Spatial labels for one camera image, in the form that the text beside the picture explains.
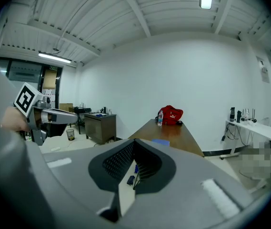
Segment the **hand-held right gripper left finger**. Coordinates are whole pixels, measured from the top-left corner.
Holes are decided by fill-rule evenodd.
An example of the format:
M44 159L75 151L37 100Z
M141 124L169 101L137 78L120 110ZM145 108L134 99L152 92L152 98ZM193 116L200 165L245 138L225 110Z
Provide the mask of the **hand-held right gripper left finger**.
M99 189L90 177L88 167L95 156L126 143L127 140L124 139L102 146L45 153L43 157L57 180L89 211L101 215L115 203L121 215L125 215L135 201L135 190L127 185L129 177L133 174L135 162L128 166L126 175L116 186L117 196L113 192Z

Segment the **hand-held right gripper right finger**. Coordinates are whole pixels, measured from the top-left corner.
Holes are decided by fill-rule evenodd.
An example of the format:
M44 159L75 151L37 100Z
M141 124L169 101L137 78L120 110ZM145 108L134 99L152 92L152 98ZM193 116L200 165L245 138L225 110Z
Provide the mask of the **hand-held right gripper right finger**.
M109 222L110 229L233 229L246 220L245 209L253 202L241 183L207 159L196 154L143 140L144 144L170 156L176 163L173 179L159 192L135 195L126 214L117 222ZM239 215L225 219L217 209L231 208L226 199L213 201L201 183L207 179L223 190L240 209Z

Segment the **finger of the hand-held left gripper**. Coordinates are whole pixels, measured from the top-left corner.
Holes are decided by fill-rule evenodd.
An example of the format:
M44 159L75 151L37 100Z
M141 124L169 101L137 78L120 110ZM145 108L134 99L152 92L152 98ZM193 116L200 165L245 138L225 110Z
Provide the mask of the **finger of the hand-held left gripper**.
M78 115L59 109L43 109L41 121L50 124L72 124L78 121Z

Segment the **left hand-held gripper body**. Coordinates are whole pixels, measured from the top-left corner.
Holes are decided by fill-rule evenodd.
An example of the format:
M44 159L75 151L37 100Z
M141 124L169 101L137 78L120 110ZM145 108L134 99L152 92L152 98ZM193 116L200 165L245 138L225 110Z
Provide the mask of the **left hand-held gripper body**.
M39 146L43 145L48 137L48 130L44 124L50 124L53 121L50 98L44 96L32 85L24 83L14 105L25 116L32 141Z

